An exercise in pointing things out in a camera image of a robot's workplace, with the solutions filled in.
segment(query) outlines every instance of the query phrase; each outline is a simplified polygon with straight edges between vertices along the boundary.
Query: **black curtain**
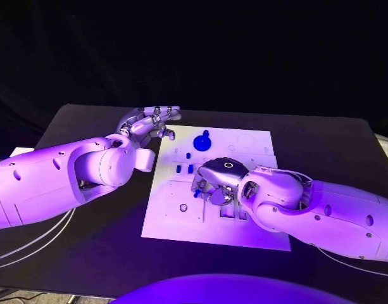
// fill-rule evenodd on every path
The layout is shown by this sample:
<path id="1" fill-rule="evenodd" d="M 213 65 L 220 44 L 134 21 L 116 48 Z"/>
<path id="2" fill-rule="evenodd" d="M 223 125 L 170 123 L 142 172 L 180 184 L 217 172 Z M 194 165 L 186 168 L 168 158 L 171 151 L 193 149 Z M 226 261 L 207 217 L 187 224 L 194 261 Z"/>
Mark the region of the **black curtain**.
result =
<path id="1" fill-rule="evenodd" d="M 0 157 L 66 103 L 357 117 L 388 135 L 388 1 L 0 1 Z"/>

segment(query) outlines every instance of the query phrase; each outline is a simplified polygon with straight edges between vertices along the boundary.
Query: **robotic hand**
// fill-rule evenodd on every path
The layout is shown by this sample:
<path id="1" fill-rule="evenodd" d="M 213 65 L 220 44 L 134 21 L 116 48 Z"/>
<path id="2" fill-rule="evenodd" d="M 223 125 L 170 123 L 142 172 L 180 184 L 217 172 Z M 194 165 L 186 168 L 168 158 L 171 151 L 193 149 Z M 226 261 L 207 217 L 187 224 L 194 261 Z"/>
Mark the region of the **robotic hand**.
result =
<path id="1" fill-rule="evenodd" d="M 238 199 L 255 224 L 349 258 L 388 262 L 388 199 L 304 174 L 230 158 L 197 169 L 194 197 L 213 205 Z"/>
<path id="2" fill-rule="evenodd" d="M 180 107 L 135 108 L 115 133 L 16 155 L 0 161 L 0 228 L 30 224 L 88 203 L 122 186 L 132 169 L 150 172 L 151 137 L 174 139 L 165 120 Z"/>

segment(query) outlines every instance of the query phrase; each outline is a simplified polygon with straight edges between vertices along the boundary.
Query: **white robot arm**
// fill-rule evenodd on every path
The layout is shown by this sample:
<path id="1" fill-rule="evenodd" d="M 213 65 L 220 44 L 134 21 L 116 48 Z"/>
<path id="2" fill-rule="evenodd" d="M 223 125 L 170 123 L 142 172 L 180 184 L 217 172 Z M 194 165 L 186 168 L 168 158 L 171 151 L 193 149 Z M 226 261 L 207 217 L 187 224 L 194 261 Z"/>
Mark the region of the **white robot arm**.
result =
<path id="1" fill-rule="evenodd" d="M 165 120 L 180 108 L 135 108 L 115 133 L 16 155 L 0 161 L 0 228 L 30 224 L 88 203 L 122 186 L 134 168 L 150 172 L 151 137 L 174 133 Z"/>
<path id="2" fill-rule="evenodd" d="M 216 158 L 197 169 L 191 191 L 214 205 L 238 198 L 256 225 L 349 258 L 388 262 L 388 199 L 297 172 Z"/>

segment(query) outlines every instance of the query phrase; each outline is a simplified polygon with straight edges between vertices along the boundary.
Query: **white pegboard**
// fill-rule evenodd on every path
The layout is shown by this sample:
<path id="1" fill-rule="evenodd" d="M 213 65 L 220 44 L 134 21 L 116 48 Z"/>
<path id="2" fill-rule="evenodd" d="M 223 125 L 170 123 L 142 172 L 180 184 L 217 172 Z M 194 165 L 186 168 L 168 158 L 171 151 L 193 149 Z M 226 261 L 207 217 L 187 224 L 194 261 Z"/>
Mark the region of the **white pegboard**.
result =
<path id="1" fill-rule="evenodd" d="M 248 170 L 255 165 L 276 168 L 269 132 L 177 125 L 167 128 L 174 130 L 176 140 L 160 143 L 141 237 L 289 251 L 287 234 L 262 230 L 239 210 L 238 201 L 219 207 L 193 198 L 190 192 L 197 167 L 216 157 L 233 158 Z M 203 130 L 209 131 L 212 146 L 200 152 L 193 139 Z"/>

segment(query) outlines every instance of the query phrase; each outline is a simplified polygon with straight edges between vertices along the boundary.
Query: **black table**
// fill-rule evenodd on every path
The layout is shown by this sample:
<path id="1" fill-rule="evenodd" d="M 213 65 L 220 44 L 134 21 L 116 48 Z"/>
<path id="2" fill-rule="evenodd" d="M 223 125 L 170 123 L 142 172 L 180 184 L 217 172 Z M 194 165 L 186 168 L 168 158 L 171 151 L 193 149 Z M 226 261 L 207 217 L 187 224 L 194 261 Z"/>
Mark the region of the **black table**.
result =
<path id="1" fill-rule="evenodd" d="M 128 110 L 65 105 L 36 148 L 108 135 Z M 183 111 L 173 123 L 271 131 L 279 168 L 388 198 L 388 159 L 363 120 Z M 158 139 L 148 148 L 157 152 Z M 360 303 L 388 303 L 388 277 L 340 265 L 292 237 L 291 252 L 141 238 L 151 180 L 152 173 L 135 171 L 125 186 L 76 209 L 54 242 L 0 269 L 0 287 L 116 297 L 171 277 L 230 273 L 289 281 Z M 0 254 L 27 243 L 57 219 L 1 230 Z M 388 263 L 347 261 L 388 272 Z"/>

